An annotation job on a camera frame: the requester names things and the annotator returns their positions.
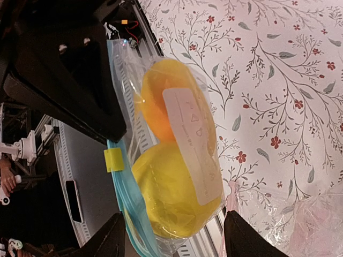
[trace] black plastic part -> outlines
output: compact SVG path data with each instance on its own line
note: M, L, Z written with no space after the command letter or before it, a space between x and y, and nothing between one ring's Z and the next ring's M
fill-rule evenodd
M70 252L50 251L45 254L29 244L23 250L37 257L124 257L125 256L125 220L122 213L114 214L101 229L80 249Z
M54 133L55 133L55 134L59 134L59 127L55 127L55 126L54 126Z
M59 51L61 45L67 49ZM4 81L9 97L102 143L121 139L126 124L101 23L89 19L34 27L18 36L15 50Z
M228 257L288 257L264 240L235 211L227 213L224 234Z
M88 19L106 0L26 0L20 17L34 24Z

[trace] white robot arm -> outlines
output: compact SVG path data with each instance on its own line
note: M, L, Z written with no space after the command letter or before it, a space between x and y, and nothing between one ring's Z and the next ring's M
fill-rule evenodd
M34 130L30 131L27 138L22 138L12 145L0 142L0 156L2 154L10 154L14 161L26 159L27 165L30 166L37 158Z
M21 183L21 176L16 175L16 182L19 184ZM10 203L10 199L5 195L3 188L0 186L0 204L8 205Z
M15 240L15 239L9 240L8 252L11 257L17 257L18 251L21 250L22 248L23 248L23 244L21 241Z

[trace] red flower pattern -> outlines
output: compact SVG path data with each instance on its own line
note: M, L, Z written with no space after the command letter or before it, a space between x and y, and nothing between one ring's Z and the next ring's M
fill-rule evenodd
M236 157L236 160L238 160L238 162L242 164L243 162L247 160L246 158L247 158L247 155L244 154L242 151L240 151L238 153L238 156Z
M272 142L270 143L271 146L273 146L275 149L279 148L279 144L281 143L281 139L276 135L272 138Z
M210 15L206 21L208 21L209 23L214 22L214 16Z
M330 69L330 70L334 70L336 69L336 66L334 65L334 62L326 62L327 64L327 68Z
M298 109L301 109L301 108L303 108L304 107L304 104L303 104L303 102L300 100L295 100L294 101L294 105L295 105L295 107L296 108L298 108Z
M319 51L317 48L313 49L312 52L314 53L314 55L318 55L321 53L321 51Z
M197 47L196 47L195 44L191 44L191 45L189 46L189 50L190 50L190 51L195 51L196 49L197 49Z

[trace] ziplock bag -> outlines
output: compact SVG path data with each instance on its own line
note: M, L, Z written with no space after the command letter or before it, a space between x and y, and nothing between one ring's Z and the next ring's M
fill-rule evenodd
M132 185L135 178L133 188L136 192L138 185L148 218L135 213L142 214L143 207L128 210L132 188L127 177L114 172L116 192L121 191L117 195L122 195L129 217L127 230L131 242L139 244L134 244L136 249L149 248L149 254L138 251L140 255L171 256L223 205L215 126L202 92L207 86L179 61L142 59L124 40L110 41L108 49L116 94L132 130L131 138L122 142L127 155L122 173ZM140 229L143 220L150 229Z

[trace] clear plastic bag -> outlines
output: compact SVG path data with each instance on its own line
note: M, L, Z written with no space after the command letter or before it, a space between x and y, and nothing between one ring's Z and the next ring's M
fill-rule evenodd
M298 202L294 219L289 256L343 256L342 183L322 195Z
M159 254L168 256L223 206L207 86L176 60L140 58L124 40L110 41L108 47L116 94L129 123L128 161ZM133 240L146 248L151 242L142 239L144 231L137 231L135 213L127 216L132 237L138 238Z
M237 211L266 241L290 257L343 256L343 183L319 196L285 198L229 182L227 210ZM222 244L220 256L226 256Z

